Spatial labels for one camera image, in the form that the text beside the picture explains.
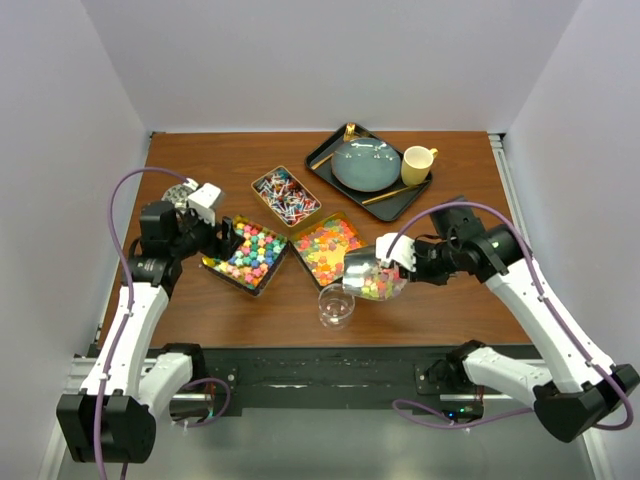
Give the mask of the tin of star candies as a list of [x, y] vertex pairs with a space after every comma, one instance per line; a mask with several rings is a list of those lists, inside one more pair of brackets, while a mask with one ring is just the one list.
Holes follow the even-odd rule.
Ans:
[[288, 239], [248, 217], [233, 218], [241, 238], [228, 260], [203, 257], [201, 265], [219, 279], [258, 297], [269, 284], [289, 251]]

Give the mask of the tin of lollipops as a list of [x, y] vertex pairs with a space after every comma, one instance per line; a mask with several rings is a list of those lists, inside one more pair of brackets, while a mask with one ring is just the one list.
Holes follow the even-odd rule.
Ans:
[[251, 190], [289, 229], [301, 227], [322, 209], [320, 200], [284, 166], [277, 166], [253, 181]]

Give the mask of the metal scoop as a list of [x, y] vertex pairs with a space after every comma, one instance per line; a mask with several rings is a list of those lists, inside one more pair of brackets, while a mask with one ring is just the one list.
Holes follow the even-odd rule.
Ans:
[[384, 267], [372, 247], [348, 252], [344, 257], [343, 290], [358, 298], [387, 301], [398, 296], [408, 280], [397, 265]]

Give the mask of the tin of gummy candies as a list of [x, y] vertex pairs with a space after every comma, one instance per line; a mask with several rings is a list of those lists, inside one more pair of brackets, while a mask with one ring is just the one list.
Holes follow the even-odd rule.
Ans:
[[336, 212], [294, 234], [290, 243], [319, 290], [340, 283], [345, 255], [368, 245], [344, 212]]

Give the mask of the clear glass jar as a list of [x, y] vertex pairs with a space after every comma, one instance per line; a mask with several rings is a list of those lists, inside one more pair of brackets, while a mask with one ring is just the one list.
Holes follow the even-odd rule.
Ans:
[[318, 296], [318, 317], [321, 324], [330, 330], [345, 328], [353, 317], [355, 298], [343, 290], [341, 284], [323, 288]]

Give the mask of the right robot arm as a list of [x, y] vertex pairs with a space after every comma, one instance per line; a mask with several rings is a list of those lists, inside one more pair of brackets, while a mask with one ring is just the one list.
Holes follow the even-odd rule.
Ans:
[[624, 431], [635, 420], [631, 393], [639, 374], [617, 364], [581, 329], [543, 277], [530, 246], [501, 212], [462, 197], [431, 207], [436, 235], [403, 237], [409, 278], [444, 285], [455, 274], [474, 277], [510, 311], [542, 356], [533, 367], [469, 341], [446, 359], [445, 379], [459, 393], [483, 386], [506, 394], [569, 443], [594, 428]]

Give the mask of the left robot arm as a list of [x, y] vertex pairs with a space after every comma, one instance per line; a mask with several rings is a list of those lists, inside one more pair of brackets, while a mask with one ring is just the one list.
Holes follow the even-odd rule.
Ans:
[[207, 380], [197, 344], [169, 344], [150, 371], [143, 366], [155, 328], [182, 274], [197, 254], [228, 260], [242, 244], [231, 218], [190, 201], [146, 205], [140, 235], [129, 248], [119, 304], [102, 350], [78, 391], [61, 396], [56, 416], [76, 462], [143, 463], [151, 455], [162, 414], [181, 388]]

